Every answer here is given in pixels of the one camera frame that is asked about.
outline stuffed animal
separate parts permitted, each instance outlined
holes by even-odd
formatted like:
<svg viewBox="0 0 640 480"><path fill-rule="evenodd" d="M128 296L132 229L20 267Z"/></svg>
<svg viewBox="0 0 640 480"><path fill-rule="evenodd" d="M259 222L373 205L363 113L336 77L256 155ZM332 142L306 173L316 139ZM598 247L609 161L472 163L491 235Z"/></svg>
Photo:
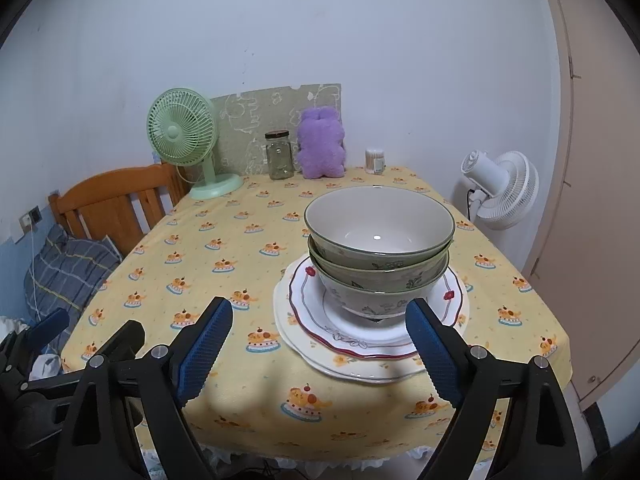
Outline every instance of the stuffed animal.
<svg viewBox="0 0 640 480"><path fill-rule="evenodd" d="M344 176L344 129L331 106L307 108L298 126L298 162L305 178Z"/></svg>

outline tablecloth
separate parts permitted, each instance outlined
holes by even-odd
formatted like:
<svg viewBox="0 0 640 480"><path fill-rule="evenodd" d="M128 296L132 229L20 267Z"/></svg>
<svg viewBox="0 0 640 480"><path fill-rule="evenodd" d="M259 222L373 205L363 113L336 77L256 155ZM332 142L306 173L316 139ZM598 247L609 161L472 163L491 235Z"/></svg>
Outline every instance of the tablecloth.
<svg viewBox="0 0 640 480"><path fill-rule="evenodd" d="M382 184L425 193L453 214L450 264L470 299L468 319L458 320L468 323L465 340L502 359L528 362L545 354L560 386L568 383L568 337L545 303L477 227L411 170L386 168L377 176L354 168L338 179L296 175L274 182L254 175L244 180L229 196L183 198L144 237L82 315L62 354L66 370L83 368L127 319L138 320L146 331L139 356L169 344L214 296L223 296L238 309L233 327L200 396L184 409L198 441L322 462L375 460L435 447L453 408L438 398L426 372L369 385L321 374L284 343L271 352L247 351L258 328L274 332L273 288L306 249L302 214L310 200L340 187ZM423 366L419 358L414 361ZM345 367L350 364L344 360ZM281 410L293 388L302 392L306 386L322 405L321 422L297 420ZM494 452L505 408L505 401L497 403L479 460ZM144 423L137 431L142 447L152 447Z"/></svg>

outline plaid cushion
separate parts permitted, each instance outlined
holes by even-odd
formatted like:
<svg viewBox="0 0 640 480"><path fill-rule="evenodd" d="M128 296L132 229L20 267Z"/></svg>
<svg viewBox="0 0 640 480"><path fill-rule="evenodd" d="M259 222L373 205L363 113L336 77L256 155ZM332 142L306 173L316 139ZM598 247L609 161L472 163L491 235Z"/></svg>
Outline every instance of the plaid cushion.
<svg viewBox="0 0 640 480"><path fill-rule="evenodd" d="M69 326L50 343L51 350L62 351L82 312L118 263L103 242L73 238L58 224L51 228L24 277L24 295L34 322L58 307L69 313Z"/></svg>

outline glass jar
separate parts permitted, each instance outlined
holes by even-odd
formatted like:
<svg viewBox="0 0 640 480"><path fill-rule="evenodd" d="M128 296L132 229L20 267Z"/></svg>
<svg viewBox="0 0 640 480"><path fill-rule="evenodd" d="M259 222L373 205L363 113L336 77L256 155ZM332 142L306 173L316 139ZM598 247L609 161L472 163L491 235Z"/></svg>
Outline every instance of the glass jar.
<svg viewBox="0 0 640 480"><path fill-rule="evenodd" d="M267 163L272 180L283 180L294 174L289 131L278 130L264 135L267 141Z"/></svg>

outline beige door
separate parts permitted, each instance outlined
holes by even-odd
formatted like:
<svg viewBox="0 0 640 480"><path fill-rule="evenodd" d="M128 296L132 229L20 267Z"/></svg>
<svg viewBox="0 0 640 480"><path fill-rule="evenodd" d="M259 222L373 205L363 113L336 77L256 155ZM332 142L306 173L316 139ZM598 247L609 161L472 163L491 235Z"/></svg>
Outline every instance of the beige door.
<svg viewBox="0 0 640 480"><path fill-rule="evenodd" d="M584 408L640 356L640 56L604 0L559 3L572 128L558 209L530 282L568 332Z"/></svg>

